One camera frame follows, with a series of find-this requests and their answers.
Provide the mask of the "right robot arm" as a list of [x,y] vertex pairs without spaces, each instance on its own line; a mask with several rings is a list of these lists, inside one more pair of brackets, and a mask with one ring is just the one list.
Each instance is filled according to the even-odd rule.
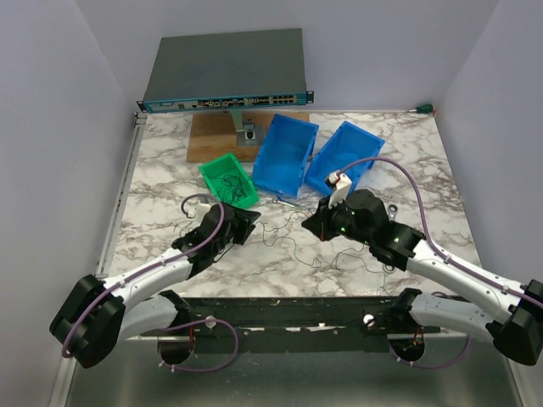
[[462,297],[437,299],[419,293],[390,311],[392,326],[442,326],[492,342],[508,359],[535,365],[542,351],[542,284],[522,284],[457,260],[421,231],[391,219],[384,203],[368,190],[357,190],[330,206],[320,200],[302,227],[320,241],[345,237],[367,245],[384,265],[423,276]]

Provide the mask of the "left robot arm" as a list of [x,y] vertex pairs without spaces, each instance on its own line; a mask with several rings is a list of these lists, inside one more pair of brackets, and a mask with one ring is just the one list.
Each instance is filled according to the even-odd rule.
[[90,368],[129,337],[163,329],[182,333],[188,314],[168,288],[210,267],[228,246],[245,244],[259,218],[256,211],[215,204],[197,227],[148,263],[104,280],[82,277],[49,327],[62,356]]

